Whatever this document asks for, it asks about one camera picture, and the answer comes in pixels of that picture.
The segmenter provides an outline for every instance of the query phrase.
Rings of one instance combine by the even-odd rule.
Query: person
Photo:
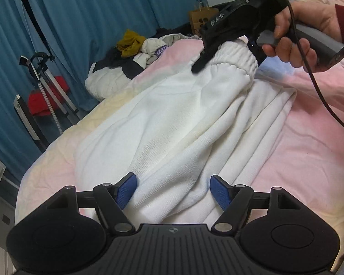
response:
[[[316,2],[292,2],[295,19],[310,25],[333,39],[344,43],[344,6],[320,4]],[[291,16],[288,7],[275,16],[274,36],[281,38],[276,48],[271,45],[263,45],[265,54],[269,57],[278,56],[283,62],[290,62],[295,67],[306,70],[299,49],[292,41],[285,37],[289,30]],[[317,63],[316,52],[310,47],[307,39],[299,40],[312,72],[326,71],[327,68]]]

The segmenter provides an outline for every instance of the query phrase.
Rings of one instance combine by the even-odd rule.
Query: pile of clothes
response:
[[[116,47],[111,48],[104,59],[93,63],[85,87],[99,101],[115,94],[157,60],[167,47],[180,39],[199,39],[173,33],[174,30],[158,29],[157,33],[146,39],[138,33],[127,30]]]

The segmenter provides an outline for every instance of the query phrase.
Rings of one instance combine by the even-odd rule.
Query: mustard yellow garment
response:
[[[117,43],[116,47],[121,52],[122,58],[128,58],[139,52],[145,39],[144,36],[140,36],[138,33],[127,29],[124,38]]]

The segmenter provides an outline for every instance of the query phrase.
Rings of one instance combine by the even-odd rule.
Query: white sweater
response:
[[[214,222],[210,177],[250,185],[294,100],[294,90],[253,79],[257,62],[241,40],[224,43],[198,75],[191,65],[125,104],[75,154],[77,190],[137,175],[125,209],[136,226]]]

